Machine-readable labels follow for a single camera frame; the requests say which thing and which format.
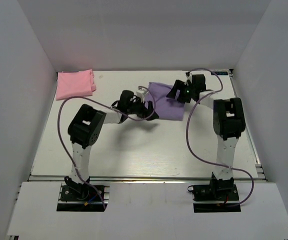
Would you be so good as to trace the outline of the purple t shirt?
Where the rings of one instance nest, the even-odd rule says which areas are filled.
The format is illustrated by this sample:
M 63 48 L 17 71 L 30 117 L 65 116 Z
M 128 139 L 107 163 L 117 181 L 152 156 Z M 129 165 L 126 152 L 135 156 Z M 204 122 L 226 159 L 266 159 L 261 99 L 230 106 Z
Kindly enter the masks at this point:
M 158 114 L 160 120 L 182 121 L 184 117 L 184 103 L 178 102 L 176 99 L 167 98 L 167 94 L 171 91 L 172 85 L 149 82 L 149 92 L 145 96 L 145 101 L 152 101 L 155 99 L 155 112 Z

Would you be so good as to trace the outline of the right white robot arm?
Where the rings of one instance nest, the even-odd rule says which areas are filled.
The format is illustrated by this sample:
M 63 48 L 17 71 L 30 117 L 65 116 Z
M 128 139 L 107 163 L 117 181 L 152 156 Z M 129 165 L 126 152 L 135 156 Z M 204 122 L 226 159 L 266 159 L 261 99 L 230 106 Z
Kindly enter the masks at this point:
M 233 162 L 239 138 L 246 128 L 242 100 L 239 97 L 221 99 L 217 91 L 207 89 L 206 77 L 203 74 L 186 74 L 187 80 L 176 80 L 166 95 L 179 103 L 190 103 L 208 107 L 213 112 L 213 130 L 217 136 L 216 162 L 212 177 L 218 181 L 233 178 Z

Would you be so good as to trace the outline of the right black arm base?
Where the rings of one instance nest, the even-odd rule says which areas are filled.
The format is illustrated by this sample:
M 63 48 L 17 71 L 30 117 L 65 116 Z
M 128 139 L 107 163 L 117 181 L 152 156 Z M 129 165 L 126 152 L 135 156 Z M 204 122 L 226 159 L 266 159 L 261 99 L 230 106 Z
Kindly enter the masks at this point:
M 190 185 L 187 191 L 193 195 L 195 213 L 238 213 L 241 211 L 234 178 L 222 180 L 212 175 L 209 184 Z

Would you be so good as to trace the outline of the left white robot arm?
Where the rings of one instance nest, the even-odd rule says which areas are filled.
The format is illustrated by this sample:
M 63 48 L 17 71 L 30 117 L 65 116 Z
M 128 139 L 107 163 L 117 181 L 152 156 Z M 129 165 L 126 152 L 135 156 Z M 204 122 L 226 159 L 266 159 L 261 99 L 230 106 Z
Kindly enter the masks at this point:
M 88 104 L 83 104 L 73 120 L 68 126 L 68 135 L 72 145 L 72 168 L 68 177 L 76 184 L 72 188 L 72 193 L 78 199 L 83 200 L 89 196 L 90 187 L 85 184 L 89 181 L 89 162 L 92 146 L 100 136 L 103 125 L 122 124 L 130 119 L 130 115 L 135 115 L 134 121 L 152 121 L 159 118 L 156 113 L 156 100 L 145 101 L 144 93 L 122 91 L 120 98 L 111 106 L 98 105 L 105 110 L 97 110 Z

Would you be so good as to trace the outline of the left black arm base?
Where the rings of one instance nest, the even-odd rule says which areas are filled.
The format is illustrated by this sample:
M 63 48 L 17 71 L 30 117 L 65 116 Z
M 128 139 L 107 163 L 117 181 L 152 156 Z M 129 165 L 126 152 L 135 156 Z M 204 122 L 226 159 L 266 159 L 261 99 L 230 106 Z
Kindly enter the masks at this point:
M 93 187 L 76 183 L 70 177 L 64 178 L 57 202 L 57 212 L 104 212 L 109 202 L 108 185 L 95 185 Z

